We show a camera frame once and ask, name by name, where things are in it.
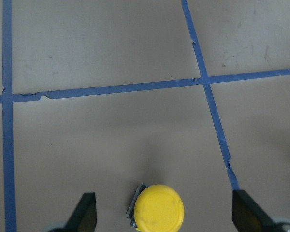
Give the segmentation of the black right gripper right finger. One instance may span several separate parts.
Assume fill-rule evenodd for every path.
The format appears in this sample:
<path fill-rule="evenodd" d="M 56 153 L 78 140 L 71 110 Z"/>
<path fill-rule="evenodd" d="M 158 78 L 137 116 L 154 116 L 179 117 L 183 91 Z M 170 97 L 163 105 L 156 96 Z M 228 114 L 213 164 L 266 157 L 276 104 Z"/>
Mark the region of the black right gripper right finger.
<path fill-rule="evenodd" d="M 276 224 L 244 190 L 232 191 L 232 221 L 239 232 L 279 232 Z"/>

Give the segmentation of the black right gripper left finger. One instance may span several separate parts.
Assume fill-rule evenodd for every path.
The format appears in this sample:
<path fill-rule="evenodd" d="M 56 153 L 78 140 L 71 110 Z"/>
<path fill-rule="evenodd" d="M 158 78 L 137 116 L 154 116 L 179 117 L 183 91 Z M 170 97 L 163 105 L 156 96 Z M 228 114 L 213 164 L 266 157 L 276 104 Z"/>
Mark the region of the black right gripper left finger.
<path fill-rule="evenodd" d="M 97 226 L 96 195 L 84 193 L 65 225 L 66 232 L 94 232 Z"/>

